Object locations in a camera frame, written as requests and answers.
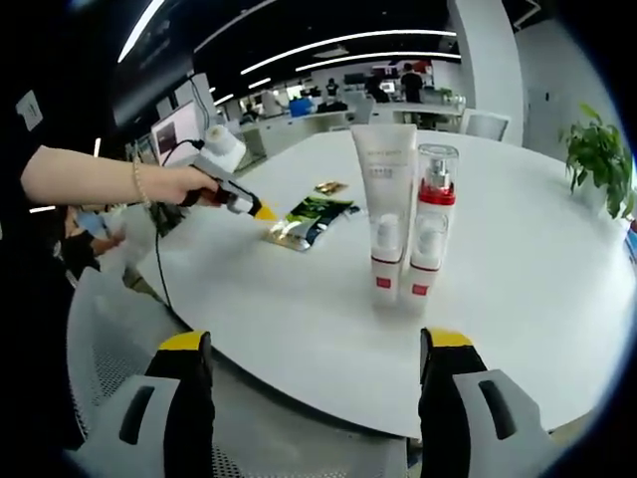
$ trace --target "person's arm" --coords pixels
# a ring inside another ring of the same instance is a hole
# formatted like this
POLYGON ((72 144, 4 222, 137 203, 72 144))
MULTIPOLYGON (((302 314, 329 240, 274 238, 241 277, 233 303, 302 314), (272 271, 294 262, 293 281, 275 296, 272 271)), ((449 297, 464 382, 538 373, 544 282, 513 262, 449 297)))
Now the person's arm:
MULTIPOLYGON (((140 164, 141 187, 151 201, 179 204, 188 191, 217 190, 217 183, 193 167, 140 164)), ((29 199, 41 204, 117 204, 142 200, 130 162, 41 146, 21 176, 29 199)))

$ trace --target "table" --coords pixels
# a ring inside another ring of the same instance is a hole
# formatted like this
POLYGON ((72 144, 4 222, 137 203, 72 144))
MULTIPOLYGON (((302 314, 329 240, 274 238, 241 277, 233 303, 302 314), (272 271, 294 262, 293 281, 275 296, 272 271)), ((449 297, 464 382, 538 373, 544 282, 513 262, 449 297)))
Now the table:
MULTIPOLYGON (((424 316, 375 310, 364 214, 308 253, 260 240, 246 216, 198 208, 160 245, 179 316, 281 392, 333 416, 418 437, 419 331, 469 336, 539 405, 546 428, 587 412, 627 339, 635 276, 623 228, 570 197, 564 164, 509 144, 419 131, 461 154, 448 256, 424 316)), ((316 134, 243 179, 279 214, 315 185, 364 204, 348 131, 316 134)), ((154 254, 139 271, 162 295, 154 254)))
POLYGON ((377 103, 374 105, 376 112, 392 113, 429 113, 432 115, 447 115, 450 117, 461 117, 462 110, 453 105, 430 105, 423 103, 377 103))

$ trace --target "bottle label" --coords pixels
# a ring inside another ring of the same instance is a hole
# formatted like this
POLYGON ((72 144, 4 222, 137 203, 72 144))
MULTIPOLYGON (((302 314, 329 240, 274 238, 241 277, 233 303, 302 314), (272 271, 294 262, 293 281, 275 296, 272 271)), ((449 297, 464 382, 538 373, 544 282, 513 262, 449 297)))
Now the bottle label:
POLYGON ((388 279, 386 277, 377 277, 376 287, 380 287, 382 289, 391 289, 391 279, 388 279))
POLYGON ((419 284, 414 284, 414 286, 411 288, 411 293, 414 296, 426 296, 428 290, 429 290, 429 286, 421 286, 419 284))

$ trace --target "ceiling light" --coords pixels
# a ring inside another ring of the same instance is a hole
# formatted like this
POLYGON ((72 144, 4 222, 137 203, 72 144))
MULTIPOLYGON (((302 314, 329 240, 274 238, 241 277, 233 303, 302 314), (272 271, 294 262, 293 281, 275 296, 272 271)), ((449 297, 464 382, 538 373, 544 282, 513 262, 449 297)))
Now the ceiling light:
POLYGON ((264 85, 267 82, 271 82, 272 78, 264 78, 263 80, 261 80, 260 82, 257 83, 253 83, 252 85, 248 86, 248 90, 252 90, 253 88, 257 88, 260 85, 264 85))
POLYGON ((29 212, 33 214, 34 212, 53 211, 55 208, 56 206, 34 207, 33 209, 29 209, 29 212))
POLYGON ((93 148, 93 156, 98 157, 100 155, 100 146, 102 145, 102 139, 96 137, 96 145, 93 148))
POLYGON ((377 57, 440 57, 440 58, 453 58, 460 60, 460 55, 454 55, 451 53, 439 53, 439 52, 383 52, 383 53, 366 53, 364 55, 351 55, 349 57, 334 58, 332 60, 325 60, 324 62, 312 63, 311 65, 305 65, 304 67, 298 67, 297 72, 303 70, 309 70, 312 68, 324 67, 325 65, 331 65, 333 63, 349 62, 351 60, 362 60, 364 58, 377 58, 377 57))
POLYGON ((294 55, 296 53, 304 52, 312 48, 322 47, 324 45, 329 45, 330 43, 344 42, 346 40, 355 40, 356 38, 380 37, 383 35, 441 35, 444 37, 455 37, 456 33, 445 32, 441 30, 381 30, 377 32, 355 33, 353 35, 345 35, 344 37, 336 37, 329 40, 323 40, 321 42, 311 43, 309 45, 305 45, 304 47, 294 48, 293 50, 290 50, 286 53, 282 53, 275 57, 269 58, 268 60, 264 60, 263 62, 257 63, 250 68, 246 68, 244 71, 241 72, 241 75, 246 75, 250 72, 254 72, 258 68, 266 66, 272 62, 276 62, 277 60, 281 60, 282 58, 294 55))
POLYGON ((230 95, 226 95, 225 97, 223 97, 221 100, 217 100, 215 102, 215 107, 218 107, 219 105, 221 105, 222 103, 226 103, 228 100, 235 98, 234 95, 230 94, 230 95))
POLYGON ((152 0, 150 2, 150 5, 148 5, 146 9, 143 11, 143 13, 141 14, 141 17, 139 17, 139 20, 137 20, 137 23, 132 29, 132 32, 130 32, 130 36, 128 37, 128 40, 126 40, 126 43, 121 49, 121 53, 119 54, 119 58, 117 59, 118 63, 121 63, 121 61, 126 57, 126 55, 130 53, 130 50, 132 50, 132 47, 134 47, 135 43, 137 43, 137 40, 139 40, 139 37, 143 33, 143 30, 146 28, 148 23, 150 23, 150 19, 153 17, 155 13, 157 13, 157 10, 159 10, 159 7, 161 7, 161 4, 164 1, 165 0, 152 0))

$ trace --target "bracelet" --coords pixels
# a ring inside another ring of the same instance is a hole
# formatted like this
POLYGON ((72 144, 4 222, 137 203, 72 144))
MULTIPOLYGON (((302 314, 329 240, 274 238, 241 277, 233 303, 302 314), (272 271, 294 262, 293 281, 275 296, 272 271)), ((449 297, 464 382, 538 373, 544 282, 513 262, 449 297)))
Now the bracelet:
POLYGON ((148 199, 146 191, 144 191, 143 187, 141 186, 141 177, 139 175, 139 156, 136 156, 132 160, 132 179, 135 183, 135 189, 137 189, 137 192, 141 197, 143 205, 146 207, 146 209, 150 209, 150 199, 148 199))

